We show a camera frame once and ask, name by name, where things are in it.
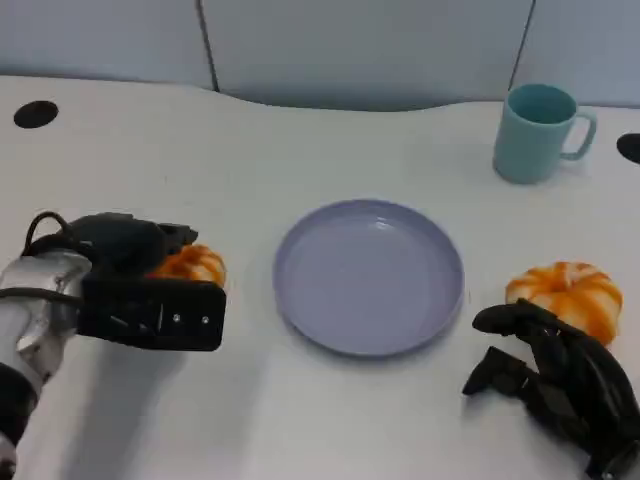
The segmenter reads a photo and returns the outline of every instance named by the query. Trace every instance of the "light blue cup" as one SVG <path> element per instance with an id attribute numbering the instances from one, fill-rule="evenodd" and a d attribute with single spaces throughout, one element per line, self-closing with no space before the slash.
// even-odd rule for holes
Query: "light blue cup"
<path id="1" fill-rule="evenodd" d="M 563 152 L 577 117 L 589 121 L 589 131 L 577 152 Z M 562 160 L 584 157 L 597 125 L 595 115 L 578 111 L 573 97 L 559 88 L 522 85 L 511 90 L 504 102 L 493 166 L 509 182 L 541 182 L 553 174 Z"/>

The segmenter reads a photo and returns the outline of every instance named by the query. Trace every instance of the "purple plate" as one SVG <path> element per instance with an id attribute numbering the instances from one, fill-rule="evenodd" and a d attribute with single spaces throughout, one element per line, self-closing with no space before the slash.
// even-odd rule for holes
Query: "purple plate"
<path id="1" fill-rule="evenodd" d="M 462 262 L 418 212 L 378 200 L 321 208 L 287 233 L 273 270 L 280 314 L 303 335 L 352 355 L 393 355 L 455 318 Z"/>

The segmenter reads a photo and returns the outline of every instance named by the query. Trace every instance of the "pumpkin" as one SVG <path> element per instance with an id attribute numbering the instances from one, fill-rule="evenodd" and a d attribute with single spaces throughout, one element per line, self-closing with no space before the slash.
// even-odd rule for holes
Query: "pumpkin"
<path id="1" fill-rule="evenodd" d="M 187 245 L 177 254 L 169 255 L 149 276 L 200 280 L 224 287 L 226 275 L 227 270 L 220 255 L 204 245 Z"/>
<path id="2" fill-rule="evenodd" d="M 588 263 L 532 268 L 511 280 L 506 290 L 507 303 L 529 300 L 603 345 L 618 332 L 622 293 L 608 275 Z"/>

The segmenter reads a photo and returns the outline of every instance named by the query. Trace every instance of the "white table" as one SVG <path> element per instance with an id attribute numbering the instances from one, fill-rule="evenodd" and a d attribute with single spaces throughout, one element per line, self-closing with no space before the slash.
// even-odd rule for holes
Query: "white table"
<path id="1" fill-rule="evenodd" d="M 52 100 L 36 130 L 14 111 Z M 410 113 L 267 107 L 195 88 L 0 79 L 0 260 L 34 213 L 130 211 L 192 225 L 230 269 L 213 354 L 141 352 L 77 338 L 19 448 L 19 479 L 574 480 L 585 457 L 523 407 L 460 393 L 490 344 L 471 319 L 515 274 L 592 262 L 626 294 L 613 352 L 640 388 L 640 166 L 616 151 L 640 111 L 596 109 L 586 161 L 535 187 L 491 168 L 500 105 Z M 466 301 L 450 334 L 395 361 L 362 363 L 302 341 L 278 318 L 274 250 L 301 216 L 337 200 L 411 206 L 451 235 Z"/>

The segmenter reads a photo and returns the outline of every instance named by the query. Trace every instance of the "mug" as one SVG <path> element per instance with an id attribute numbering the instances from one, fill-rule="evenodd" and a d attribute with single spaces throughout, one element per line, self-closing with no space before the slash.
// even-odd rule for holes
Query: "mug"
<path id="1" fill-rule="evenodd" d="M 577 152 L 562 146 L 577 117 L 589 121 L 589 130 Z M 538 183 L 549 178 L 562 160 L 579 160 L 596 134 L 595 115 L 578 111 L 571 95 L 551 85 L 522 85 L 509 92 L 502 108 L 493 167 L 513 183 Z"/>

